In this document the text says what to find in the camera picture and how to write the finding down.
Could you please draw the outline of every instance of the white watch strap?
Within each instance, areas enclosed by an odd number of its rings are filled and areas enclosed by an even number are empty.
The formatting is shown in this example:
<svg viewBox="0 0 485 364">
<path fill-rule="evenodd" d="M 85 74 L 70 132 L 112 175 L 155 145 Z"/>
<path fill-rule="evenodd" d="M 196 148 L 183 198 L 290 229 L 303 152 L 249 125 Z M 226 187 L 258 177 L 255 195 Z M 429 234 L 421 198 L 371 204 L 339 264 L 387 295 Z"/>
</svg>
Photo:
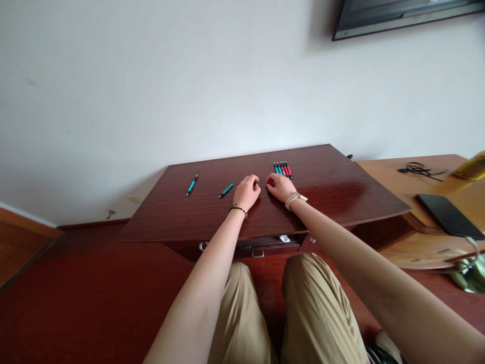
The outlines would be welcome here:
<svg viewBox="0 0 485 364">
<path fill-rule="evenodd" d="M 308 200 L 306 197 L 300 195 L 298 192 L 295 192 L 289 199 L 286 200 L 285 207 L 288 209 L 288 211 L 291 211 L 291 209 L 289 208 L 290 203 L 296 200 L 297 198 L 300 198 L 303 201 Z"/>
</svg>

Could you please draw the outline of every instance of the forearm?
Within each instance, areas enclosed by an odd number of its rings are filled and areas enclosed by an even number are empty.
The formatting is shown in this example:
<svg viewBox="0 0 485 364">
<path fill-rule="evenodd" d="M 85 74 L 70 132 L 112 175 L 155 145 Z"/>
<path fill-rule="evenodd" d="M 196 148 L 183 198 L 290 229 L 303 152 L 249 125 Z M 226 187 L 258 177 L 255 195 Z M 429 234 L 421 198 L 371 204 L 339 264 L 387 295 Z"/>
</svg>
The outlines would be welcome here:
<svg viewBox="0 0 485 364">
<path fill-rule="evenodd" d="M 483 361 L 484 336 L 422 285 L 301 199 L 291 209 L 406 359 Z"/>
<path fill-rule="evenodd" d="M 172 304 L 144 363 L 205 363 L 244 214 L 231 210 Z"/>
</svg>

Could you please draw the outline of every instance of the black phone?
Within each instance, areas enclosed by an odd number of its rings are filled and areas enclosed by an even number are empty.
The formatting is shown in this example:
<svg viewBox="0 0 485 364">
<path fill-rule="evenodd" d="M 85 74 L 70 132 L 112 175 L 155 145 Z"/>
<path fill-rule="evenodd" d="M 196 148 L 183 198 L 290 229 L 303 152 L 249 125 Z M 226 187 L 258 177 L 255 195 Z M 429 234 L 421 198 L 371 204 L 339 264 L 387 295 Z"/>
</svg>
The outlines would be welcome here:
<svg viewBox="0 0 485 364">
<path fill-rule="evenodd" d="M 485 240 L 485 235 L 446 197 L 419 194 L 416 199 L 447 234 Z"/>
</svg>

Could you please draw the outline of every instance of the wooden desk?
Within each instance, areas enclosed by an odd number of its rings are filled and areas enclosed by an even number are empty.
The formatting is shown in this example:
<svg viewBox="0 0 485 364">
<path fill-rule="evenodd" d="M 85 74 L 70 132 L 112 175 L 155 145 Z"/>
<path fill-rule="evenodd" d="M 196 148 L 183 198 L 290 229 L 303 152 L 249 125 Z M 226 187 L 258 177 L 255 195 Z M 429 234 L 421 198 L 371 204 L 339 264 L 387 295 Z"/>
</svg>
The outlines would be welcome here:
<svg viewBox="0 0 485 364">
<path fill-rule="evenodd" d="M 376 182 L 331 145 L 290 149 L 203 162 L 171 165 L 121 232 L 122 241 L 160 241 L 197 259 L 199 244 L 208 241 L 224 221 L 235 187 L 248 174 L 260 179 L 262 192 L 242 225 L 235 256 L 296 252 L 308 230 L 265 188 L 273 162 L 288 161 L 297 190 L 343 226 L 398 216 L 410 207 Z M 193 177 L 199 179 L 186 197 Z M 222 199 L 221 192 L 235 187 Z M 284 244 L 277 237 L 289 235 Z"/>
<path fill-rule="evenodd" d="M 414 198 L 417 194 L 445 196 L 485 231 L 485 179 L 470 182 L 451 175 L 465 160 L 450 154 L 357 162 L 412 209 L 400 217 L 360 225 L 353 233 L 402 268 L 449 267 L 453 265 L 449 261 L 473 253 L 473 247 L 463 238 L 447 235 Z M 397 172 L 409 162 L 448 171 L 436 176 L 443 182 Z M 485 249 L 485 242 L 479 247 Z"/>
</svg>

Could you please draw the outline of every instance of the wooden floor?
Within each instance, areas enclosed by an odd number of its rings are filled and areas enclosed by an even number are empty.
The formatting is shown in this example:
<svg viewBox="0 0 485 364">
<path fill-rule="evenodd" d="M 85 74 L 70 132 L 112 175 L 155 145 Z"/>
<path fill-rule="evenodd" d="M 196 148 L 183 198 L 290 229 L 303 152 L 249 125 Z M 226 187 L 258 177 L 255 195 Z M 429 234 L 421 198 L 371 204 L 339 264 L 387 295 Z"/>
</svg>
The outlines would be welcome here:
<svg viewBox="0 0 485 364">
<path fill-rule="evenodd" d="M 0 363 L 143 360 L 193 263 L 159 243 L 118 242 L 122 228 L 66 232 L 0 294 Z M 277 351 L 285 317 L 280 287 L 287 258 L 242 259 L 250 267 Z M 485 295 L 461 291 L 444 275 L 410 274 L 485 333 Z M 378 323 L 336 275 L 364 341 L 372 340 Z"/>
</svg>

